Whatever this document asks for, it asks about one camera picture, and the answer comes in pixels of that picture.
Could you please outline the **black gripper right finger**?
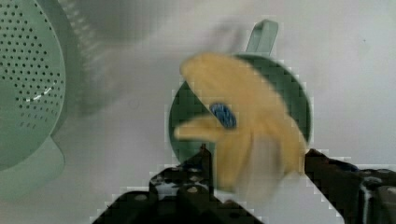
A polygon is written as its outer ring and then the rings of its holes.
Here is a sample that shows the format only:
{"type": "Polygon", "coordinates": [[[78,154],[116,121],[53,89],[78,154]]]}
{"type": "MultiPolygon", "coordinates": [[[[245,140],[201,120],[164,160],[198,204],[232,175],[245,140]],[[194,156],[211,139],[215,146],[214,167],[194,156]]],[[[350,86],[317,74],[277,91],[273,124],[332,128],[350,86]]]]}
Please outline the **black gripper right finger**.
{"type": "Polygon", "coordinates": [[[396,224],[394,171],[360,169],[311,148],[304,172],[345,224],[396,224]]]}

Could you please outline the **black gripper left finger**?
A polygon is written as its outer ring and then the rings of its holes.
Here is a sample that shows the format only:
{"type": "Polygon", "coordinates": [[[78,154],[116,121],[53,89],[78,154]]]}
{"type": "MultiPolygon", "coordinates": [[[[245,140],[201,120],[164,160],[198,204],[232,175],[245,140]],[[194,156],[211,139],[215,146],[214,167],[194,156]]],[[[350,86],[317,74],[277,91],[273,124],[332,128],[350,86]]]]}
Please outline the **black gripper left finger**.
{"type": "Polygon", "coordinates": [[[148,190],[121,194],[92,224],[263,224],[240,204],[215,197],[206,145],[152,177],[148,190]]]}

